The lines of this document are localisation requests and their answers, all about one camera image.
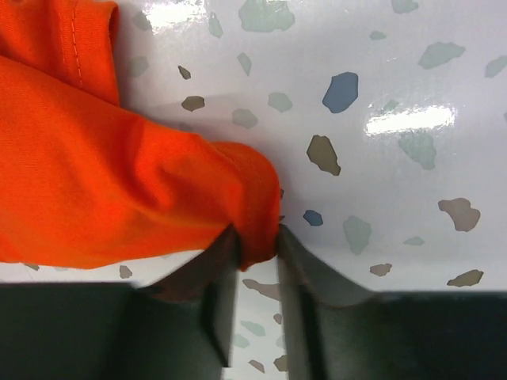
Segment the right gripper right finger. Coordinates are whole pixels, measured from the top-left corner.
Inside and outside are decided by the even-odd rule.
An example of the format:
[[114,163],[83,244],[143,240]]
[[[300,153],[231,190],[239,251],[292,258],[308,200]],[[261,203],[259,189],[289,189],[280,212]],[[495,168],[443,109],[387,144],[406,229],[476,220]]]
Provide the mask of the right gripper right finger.
[[337,337],[330,321],[374,292],[317,258],[284,224],[276,247],[288,377],[331,379],[326,352]]

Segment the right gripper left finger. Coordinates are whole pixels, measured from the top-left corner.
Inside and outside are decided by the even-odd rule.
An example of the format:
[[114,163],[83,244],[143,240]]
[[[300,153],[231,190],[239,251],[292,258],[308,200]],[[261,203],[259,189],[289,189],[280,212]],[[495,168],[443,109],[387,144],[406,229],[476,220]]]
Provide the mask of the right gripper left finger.
[[233,336],[239,237],[227,227],[201,254],[140,289],[130,310],[132,379],[219,379]]

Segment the orange t-shirt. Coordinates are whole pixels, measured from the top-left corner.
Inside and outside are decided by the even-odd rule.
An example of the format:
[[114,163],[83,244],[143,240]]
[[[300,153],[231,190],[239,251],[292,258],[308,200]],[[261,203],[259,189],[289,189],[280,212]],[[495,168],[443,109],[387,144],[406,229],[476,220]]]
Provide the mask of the orange t-shirt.
[[227,226],[242,266],[276,251],[270,161],[120,106],[114,2],[1,4],[1,259],[97,268],[202,249]]

